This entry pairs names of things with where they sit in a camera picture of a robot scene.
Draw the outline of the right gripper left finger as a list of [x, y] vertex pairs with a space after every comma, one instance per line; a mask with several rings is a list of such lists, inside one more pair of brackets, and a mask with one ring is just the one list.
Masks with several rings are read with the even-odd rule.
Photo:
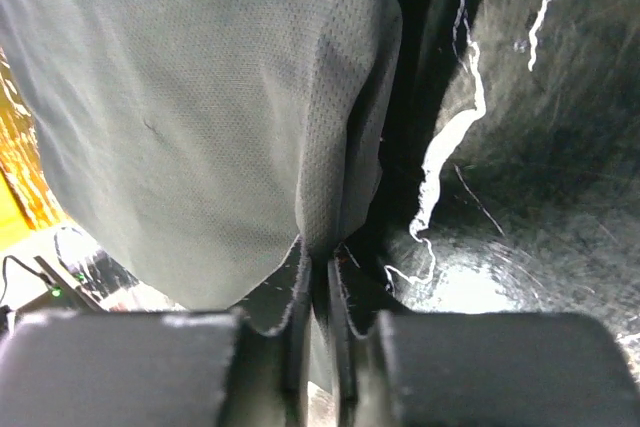
[[1, 343], [5, 426], [303, 426], [311, 261], [224, 312], [24, 316]]

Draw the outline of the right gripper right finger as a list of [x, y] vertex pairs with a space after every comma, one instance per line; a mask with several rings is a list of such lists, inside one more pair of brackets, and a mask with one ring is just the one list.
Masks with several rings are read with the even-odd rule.
[[338, 248], [327, 267], [341, 426], [635, 426], [621, 349], [573, 313], [417, 313]]

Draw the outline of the black t-shirt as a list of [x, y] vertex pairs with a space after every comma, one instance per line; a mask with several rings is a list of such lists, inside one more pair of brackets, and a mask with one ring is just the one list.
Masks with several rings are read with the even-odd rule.
[[397, 0], [1, 0], [54, 196], [190, 309], [364, 224], [401, 29]]

